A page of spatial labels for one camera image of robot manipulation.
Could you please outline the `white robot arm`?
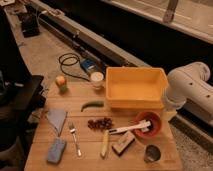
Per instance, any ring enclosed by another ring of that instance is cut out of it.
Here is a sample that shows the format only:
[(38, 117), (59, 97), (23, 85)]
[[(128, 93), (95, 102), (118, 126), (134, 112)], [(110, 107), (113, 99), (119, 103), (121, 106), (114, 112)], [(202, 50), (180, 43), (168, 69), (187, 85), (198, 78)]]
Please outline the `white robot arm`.
[(207, 125), (213, 127), (213, 86), (207, 83), (210, 68), (193, 62), (175, 68), (167, 75), (168, 86), (162, 95), (163, 118), (170, 121), (184, 107)]

